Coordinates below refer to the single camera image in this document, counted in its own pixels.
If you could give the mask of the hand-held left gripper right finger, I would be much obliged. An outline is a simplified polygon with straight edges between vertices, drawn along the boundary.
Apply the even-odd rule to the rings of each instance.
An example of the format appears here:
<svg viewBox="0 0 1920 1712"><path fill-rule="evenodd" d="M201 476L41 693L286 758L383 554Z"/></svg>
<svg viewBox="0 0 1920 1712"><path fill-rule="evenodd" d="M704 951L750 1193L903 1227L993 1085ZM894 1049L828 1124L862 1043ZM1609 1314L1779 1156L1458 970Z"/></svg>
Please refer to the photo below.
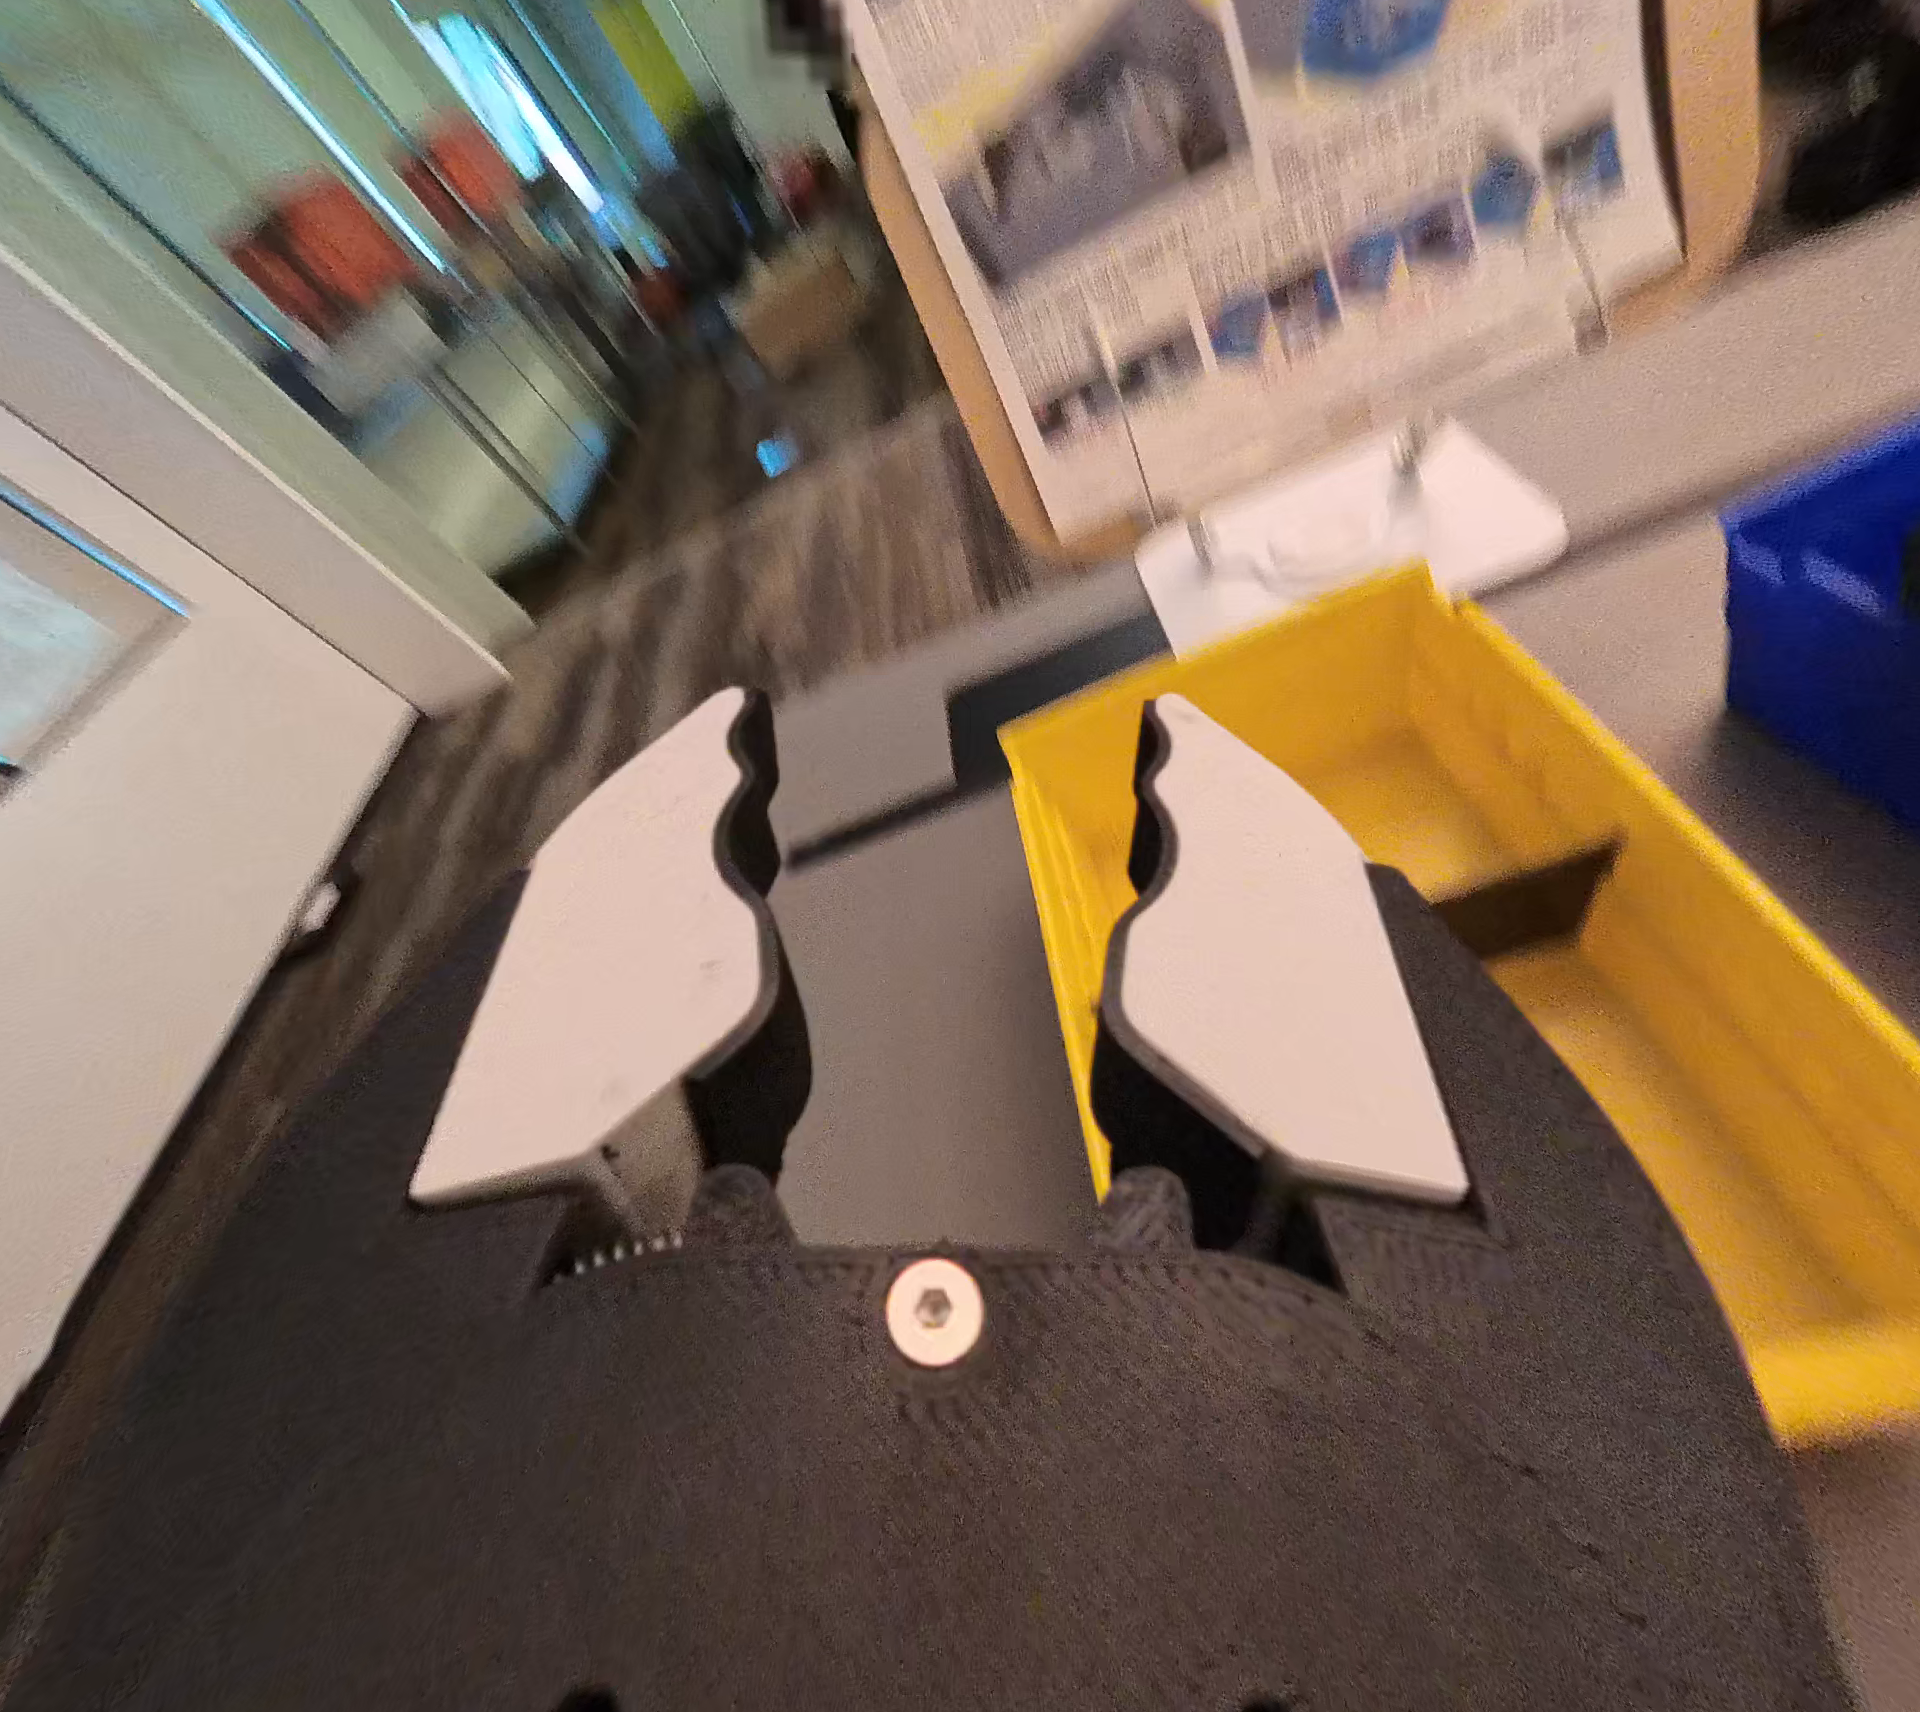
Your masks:
<svg viewBox="0 0 1920 1712"><path fill-rule="evenodd" d="M1468 1163L1354 836L1181 694L1143 708L1133 804L1093 1063L1111 1171L1178 1171L1196 1214L1249 1214L1268 1178L1461 1206Z"/></svg>

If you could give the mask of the white stand base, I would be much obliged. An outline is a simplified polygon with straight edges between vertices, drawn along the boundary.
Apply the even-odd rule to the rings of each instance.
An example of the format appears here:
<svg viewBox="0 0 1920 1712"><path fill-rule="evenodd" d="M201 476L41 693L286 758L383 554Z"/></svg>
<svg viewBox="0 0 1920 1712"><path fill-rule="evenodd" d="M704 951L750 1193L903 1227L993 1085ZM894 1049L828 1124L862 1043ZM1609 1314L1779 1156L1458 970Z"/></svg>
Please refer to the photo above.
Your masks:
<svg viewBox="0 0 1920 1712"><path fill-rule="evenodd" d="M1382 572L1497 593L1570 547L1565 510L1456 419L1404 423L1157 528L1133 568L1167 644L1196 654Z"/></svg>

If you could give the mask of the yellow plastic bin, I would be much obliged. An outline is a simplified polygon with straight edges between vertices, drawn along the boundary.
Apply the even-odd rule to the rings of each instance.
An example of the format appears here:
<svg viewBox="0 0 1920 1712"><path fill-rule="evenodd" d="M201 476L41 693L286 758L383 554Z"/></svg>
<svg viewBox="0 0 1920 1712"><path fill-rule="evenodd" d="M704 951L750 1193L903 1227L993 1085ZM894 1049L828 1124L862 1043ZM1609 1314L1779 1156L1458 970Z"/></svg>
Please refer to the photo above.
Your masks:
<svg viewBox="0 0 1920 1712"><path fill-rule="evenodd" d="M1485 610L1390 572L1017 717L1012 774L1093 1184L1096 985L1133 904L1143 708L1176 693L1432 904L1614 846L1493 968L1686 1234L1786 1448L1917 1425L1917 1040Z"/></svg>

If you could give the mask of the instruction sheet on stand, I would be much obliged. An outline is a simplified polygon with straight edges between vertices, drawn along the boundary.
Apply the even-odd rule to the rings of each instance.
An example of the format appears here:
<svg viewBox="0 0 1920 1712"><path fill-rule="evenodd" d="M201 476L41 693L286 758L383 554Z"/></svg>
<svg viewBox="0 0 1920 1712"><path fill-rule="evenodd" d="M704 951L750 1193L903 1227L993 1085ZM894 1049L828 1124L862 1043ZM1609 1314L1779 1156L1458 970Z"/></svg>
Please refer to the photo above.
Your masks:
<svg viewBox="0 0 1920 1712"><path fill-rule="evenodd" d="M1736 259L1761 180L1761 0L1639 0L1647 97L1665 183L1681 232L1681 265L1639 275L1607 307L1613 341L1686 314ZM900 164L894 127L875 109L874 84L854 93L862 112L860 164L878 229L925 339L936 355L983 487L1025 554L1046 565L1103 565L1143 532L1133 514L1061 539L1042 505L975 325L964 321L954 272L942 265L929 214Z"/></svg>

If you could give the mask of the blue plastic bin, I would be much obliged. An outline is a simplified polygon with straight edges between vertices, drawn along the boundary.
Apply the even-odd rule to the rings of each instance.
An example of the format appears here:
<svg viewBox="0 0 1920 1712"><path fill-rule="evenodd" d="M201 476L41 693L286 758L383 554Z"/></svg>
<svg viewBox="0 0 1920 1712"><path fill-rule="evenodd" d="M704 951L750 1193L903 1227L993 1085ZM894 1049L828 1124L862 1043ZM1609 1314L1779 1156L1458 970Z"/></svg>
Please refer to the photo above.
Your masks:
<svg viewBox="0 0 1920 1712"><path fill-rule="evenodd" d="M1729 708L1917 828L1917 419L1717 522Z"/></svg>

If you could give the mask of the clear poster holder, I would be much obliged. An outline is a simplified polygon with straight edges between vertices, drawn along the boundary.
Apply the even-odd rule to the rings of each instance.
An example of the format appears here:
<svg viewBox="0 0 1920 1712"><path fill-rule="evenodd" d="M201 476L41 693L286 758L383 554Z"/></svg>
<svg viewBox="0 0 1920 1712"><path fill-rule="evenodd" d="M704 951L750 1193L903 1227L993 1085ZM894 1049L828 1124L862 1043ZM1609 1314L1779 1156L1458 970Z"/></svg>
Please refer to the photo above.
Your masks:
<svg viewBox="0 0 1920 1712"><path fill-rule="evenodd" d="M1067 428L1100 435L1122 489L1107 519L1133 514L1149 539L1365 436L1464 426L1477 393L1604 329L1579 225L1481 225L1440 202L1111 359Z"/></svg>

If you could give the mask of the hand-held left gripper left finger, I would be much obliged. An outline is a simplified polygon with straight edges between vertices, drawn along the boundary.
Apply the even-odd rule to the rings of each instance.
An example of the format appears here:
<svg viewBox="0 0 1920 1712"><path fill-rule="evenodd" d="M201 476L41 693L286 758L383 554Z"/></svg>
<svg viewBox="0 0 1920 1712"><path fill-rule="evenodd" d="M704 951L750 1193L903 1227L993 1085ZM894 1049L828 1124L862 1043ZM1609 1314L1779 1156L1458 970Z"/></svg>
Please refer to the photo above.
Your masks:
<svg viewBox="0 0 1920 1712"><path fill-rule="evenodd" d="M558 1196L689 1211L711 1172L779 1189L811 1097L780 876L775 711L725 687L548 835L411 1172L448 1211Z"/></svg>

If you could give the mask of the small yellow sign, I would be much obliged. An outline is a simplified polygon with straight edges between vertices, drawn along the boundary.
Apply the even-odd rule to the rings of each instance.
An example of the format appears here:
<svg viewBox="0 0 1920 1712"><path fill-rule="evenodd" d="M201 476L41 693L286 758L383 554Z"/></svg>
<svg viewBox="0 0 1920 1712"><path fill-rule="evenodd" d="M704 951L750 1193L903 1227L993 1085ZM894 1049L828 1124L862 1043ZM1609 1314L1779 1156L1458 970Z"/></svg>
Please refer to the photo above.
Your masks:
<svg viewBox="0 0 1920 1712"><path fill-rule="evenodd" d="M667 137L682 133L704 100L646 2L594 0L592 13L653 120Z"/></svg>

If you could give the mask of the large glass window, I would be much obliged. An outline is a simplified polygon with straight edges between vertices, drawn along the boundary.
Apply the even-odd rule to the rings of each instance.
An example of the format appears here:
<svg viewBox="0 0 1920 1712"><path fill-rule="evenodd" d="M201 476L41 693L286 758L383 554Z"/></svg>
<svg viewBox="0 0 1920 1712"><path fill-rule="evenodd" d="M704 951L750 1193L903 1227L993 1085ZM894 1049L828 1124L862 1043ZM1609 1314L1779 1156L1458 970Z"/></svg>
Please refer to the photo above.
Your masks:
<svg viewBox="0 0 1920 1712"><path fill-rule="evenodd" d="M4 786L54 758L191 610L130 558L4 483Z"/></svg>

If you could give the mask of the red storage case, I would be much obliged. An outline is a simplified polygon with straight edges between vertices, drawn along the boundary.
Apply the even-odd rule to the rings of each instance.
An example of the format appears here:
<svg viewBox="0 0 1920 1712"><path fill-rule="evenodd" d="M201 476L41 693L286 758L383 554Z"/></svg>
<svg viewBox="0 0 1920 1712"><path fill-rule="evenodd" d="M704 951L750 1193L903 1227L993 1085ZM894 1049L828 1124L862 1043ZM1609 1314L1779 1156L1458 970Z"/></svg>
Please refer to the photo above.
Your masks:
<svg viewBox="0 0 1920 1712"><path fill-rule="evenodd" d="M525 186L471 115L439 115L397 143L397 176L450 236L476 236L519 211Z"/></svg>
<svg viewBox="0 0 1920 1712"><path fill-rule="evenodd" d="M426 278L362 191L333 176L271 186L246 222L222 236L222 255L280 314L323 339L341 336Z"/></svg>

